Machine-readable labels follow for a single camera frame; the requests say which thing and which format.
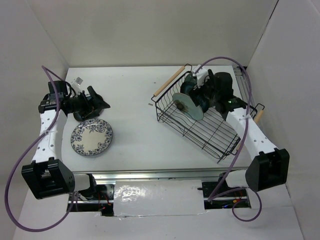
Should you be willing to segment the dark blue plate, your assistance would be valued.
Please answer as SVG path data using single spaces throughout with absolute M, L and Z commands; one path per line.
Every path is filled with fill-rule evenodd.
M 189 95 L 189 92 L 194 89 L 197 84 L 192 84 L 191 82 L 183 82 L 180 87 L 180 93 Z

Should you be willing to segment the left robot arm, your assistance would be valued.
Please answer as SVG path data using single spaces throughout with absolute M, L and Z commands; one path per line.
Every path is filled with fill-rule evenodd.
M 78 192 L 86 199 L 97 197 L 99 187 L 92 174 L 74 174 L 62 160 L 63 131 L 72 115 L 79 124 L 68 137 L 71 148 L 80 156 L 93 157 L 104 152 L 112 142 L 111 125 L 100 119 L 110 108 L 92 86 L 81 90 L 83 80 L 49 82 L 49 93 L 38 107 L 41 119 L 39 141 L 32 161 L 21 174 L 36 199 Z

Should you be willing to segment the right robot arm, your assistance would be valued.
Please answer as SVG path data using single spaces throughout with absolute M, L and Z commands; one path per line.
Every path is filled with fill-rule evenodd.
M 192 74 L 195 86 L 188 92 L 196 107 L 213 107 L 241 138 L 251 162 L 246 170 L 227 171 L 218 190 L 230 196 L 236 188 L 249 188 L 259 192 L 285 184 L 288 177 L 290 154 L 279 149 L 261 131 L 250 115 L 250 104 L 234 95 L 233 79 L 227 72 L 213 73 L 198 80 Z

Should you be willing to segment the large grey-blue plate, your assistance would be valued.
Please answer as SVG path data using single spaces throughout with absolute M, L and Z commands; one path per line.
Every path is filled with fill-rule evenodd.
M 197 76 L 193 72 L 190 72 L 184 77 L 184 82 L 190 82 L 195 85 L 198 82 Z

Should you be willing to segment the light teal flower plate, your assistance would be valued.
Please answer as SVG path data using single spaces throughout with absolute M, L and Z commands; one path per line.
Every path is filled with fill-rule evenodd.
M 199 105 L 196 106 L 190 96 L 184 93 L 174 93 L 172 96 L 172 101 L 176 108 L 185 116 L 195 121 L 200 121 L 204 118 L 204 112 L 202 108 Z

